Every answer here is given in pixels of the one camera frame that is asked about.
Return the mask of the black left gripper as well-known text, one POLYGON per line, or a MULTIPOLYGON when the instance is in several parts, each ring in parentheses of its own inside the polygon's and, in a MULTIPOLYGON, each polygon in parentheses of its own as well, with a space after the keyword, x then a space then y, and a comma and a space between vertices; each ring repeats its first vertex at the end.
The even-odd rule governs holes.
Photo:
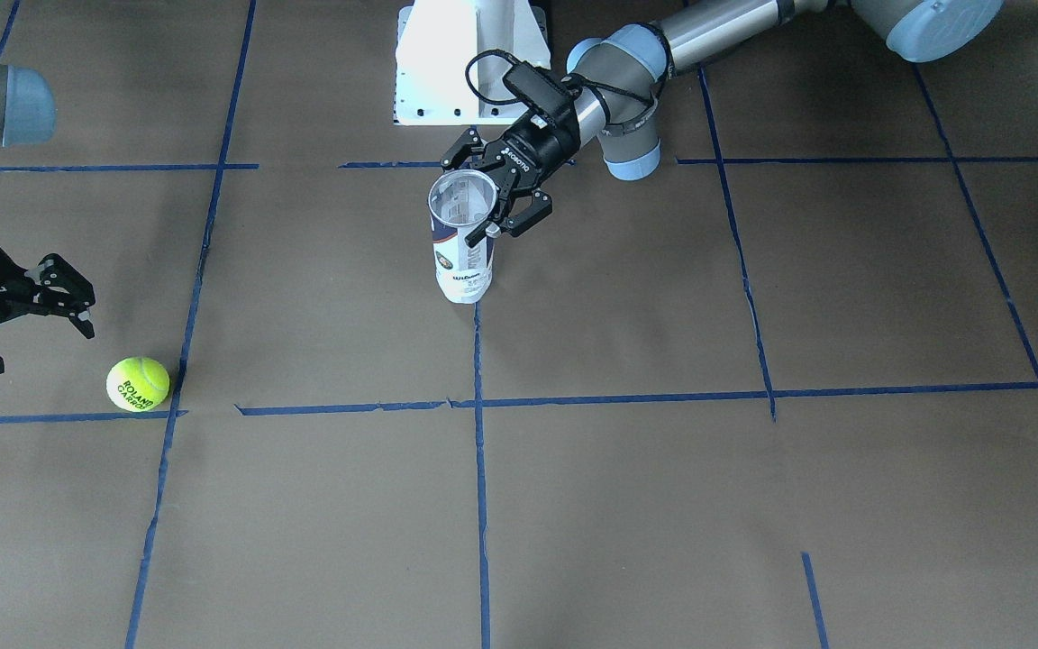
POLYGON ((506 172, 516 177, 499 181, 496 198, 487 219, 466 234, 469 247, 487 237, 508 233, 519 237, 551 214, 551 196, 540 189, 542 182, 573 159, 581 147, 577 112, 565 108, 561 114, 543 116, 530 110, 502 133, 466 128, 441 156, 443 173, 474 169, 487 174, 506 172), (530 197, 531 202, 514 213, 514 202, 530 197))

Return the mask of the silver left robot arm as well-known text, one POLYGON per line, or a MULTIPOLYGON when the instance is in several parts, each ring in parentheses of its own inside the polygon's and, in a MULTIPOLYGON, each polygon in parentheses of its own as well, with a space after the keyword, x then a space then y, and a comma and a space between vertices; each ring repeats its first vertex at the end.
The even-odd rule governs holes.
POLYGON ((703 71, 730 90, 758 91, 742 107, 790 100, 820 81, 864 97, 911 63, 952 55, 984 32, 1000 1, 700 1, 658 21, 580 42, 564 71, 506 55, 502 82, 524 113, 493 141, 462 135, 428 198, 438 224, 469 245, 518 237, 551 213, 543 185, 597 141, 618 179, 659 164, 656 115, 672 79, 703 71))

